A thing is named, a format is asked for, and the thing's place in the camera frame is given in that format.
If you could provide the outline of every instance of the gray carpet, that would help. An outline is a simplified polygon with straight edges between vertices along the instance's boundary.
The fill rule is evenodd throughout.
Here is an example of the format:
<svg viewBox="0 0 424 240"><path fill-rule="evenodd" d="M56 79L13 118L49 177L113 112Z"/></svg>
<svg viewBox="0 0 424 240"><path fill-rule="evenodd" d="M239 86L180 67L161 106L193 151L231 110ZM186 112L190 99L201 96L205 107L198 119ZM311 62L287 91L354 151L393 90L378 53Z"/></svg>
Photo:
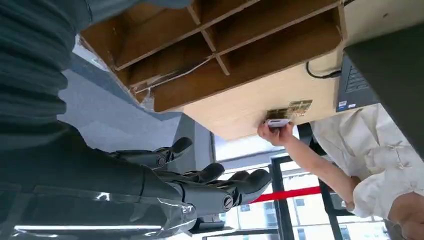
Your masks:
<svg viewBox="0 0 424 240"><path fill-rule="evenodd" d="M59 119L75 126L90 147L112 152L172 145L180 115L159 120L71 70L64 75L69 84L59 96L67 112Z"/></svg>

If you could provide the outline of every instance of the white sleeve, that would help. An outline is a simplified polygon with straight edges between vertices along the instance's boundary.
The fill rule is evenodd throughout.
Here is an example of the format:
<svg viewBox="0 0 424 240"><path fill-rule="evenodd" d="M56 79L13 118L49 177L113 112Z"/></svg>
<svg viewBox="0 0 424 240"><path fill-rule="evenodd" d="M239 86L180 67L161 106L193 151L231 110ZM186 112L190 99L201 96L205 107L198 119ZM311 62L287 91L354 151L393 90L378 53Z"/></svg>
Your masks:
<svg viewBox="0 0 424 240"><path fill-rule="evenodd" d="M354 209L351 211L358 217L367 218L378 216L381 209L377 203L382 192L382 179L384 173L372 175L360 182L353 190Z"/></svg>

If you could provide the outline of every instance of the wooden shelf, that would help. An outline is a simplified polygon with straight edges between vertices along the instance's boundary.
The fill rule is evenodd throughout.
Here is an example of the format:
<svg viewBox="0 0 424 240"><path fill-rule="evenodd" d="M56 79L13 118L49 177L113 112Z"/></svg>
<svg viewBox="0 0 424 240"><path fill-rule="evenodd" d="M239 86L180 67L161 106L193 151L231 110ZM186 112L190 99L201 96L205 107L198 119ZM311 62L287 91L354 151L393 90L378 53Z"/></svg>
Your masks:
<svg viewBox="0 0 424 240"><path fill-rule="evenodd" d="M187 9L166 9L125 37L116 69L121 70L200 30Z"/></svg>
<svg viewBox="0 0 424 240"><path fill-rule="evenodd" d="M158 79L211 58L212 52L201 33L196 33L130 66L127 87L151 84Z"/></svg>
<svg viewBox="0 0 424 240"><path fill-rule="evenodd" d="M157 112L316 58L345 36L340 0L141 3L82 33L136 101L151 88Z"/></svg>
<svg viewBox="0 0 424 240"><path fill-rule="evenodd" d="M261 0L211 26L216 32L216 50L228 53L338 4L338 0Z"/></svg>
<svg viewBox="0 0 424 240"><path fill-rule="evenodd" d="M154 110L175 109L332 51L342 41L338 27L329 21L332 14L328 11L230 52L230 75L223 74L217 61L210 61L153 88Z"/></svg>
<svg viewBox="0 0 424 240"><path fill-rule="evenodd" d="M200 5L200 21L208 27L242 11L259 0L195 0L195 2Z"/></svg>

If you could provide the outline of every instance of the black cable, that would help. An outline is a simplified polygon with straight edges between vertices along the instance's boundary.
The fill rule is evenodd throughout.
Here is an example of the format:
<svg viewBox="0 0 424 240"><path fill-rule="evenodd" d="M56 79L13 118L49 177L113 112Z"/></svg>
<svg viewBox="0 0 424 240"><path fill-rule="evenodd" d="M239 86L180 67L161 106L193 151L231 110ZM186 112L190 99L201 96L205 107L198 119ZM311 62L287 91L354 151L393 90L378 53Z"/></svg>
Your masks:
<svg viewBox="0 0 424 240"><path fill-rule="evenodd" d="M342 74L342 70L338 70L338 71L333 71L329 74L322 75L322 76L315 75L309 70L309 61L306 62L305 68L306 68L307 74L309 74L309 76L313 77L314 79L332 79L332 78L337 78L340 76L340 74Z"/></svg>

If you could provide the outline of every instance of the laptop keyboard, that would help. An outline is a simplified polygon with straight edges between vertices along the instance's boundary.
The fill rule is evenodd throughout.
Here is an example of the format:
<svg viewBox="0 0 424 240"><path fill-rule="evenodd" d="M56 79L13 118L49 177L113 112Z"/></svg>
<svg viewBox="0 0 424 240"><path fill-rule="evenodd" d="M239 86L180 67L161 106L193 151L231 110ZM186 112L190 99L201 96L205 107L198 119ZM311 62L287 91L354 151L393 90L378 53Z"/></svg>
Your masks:
<svg viewBox="0 0 424 240"><path fill-rule="evenodd" d="M350 66L349 76L347 77L346 93L368 88L365 78L358 72L354 66Z"/></svg>

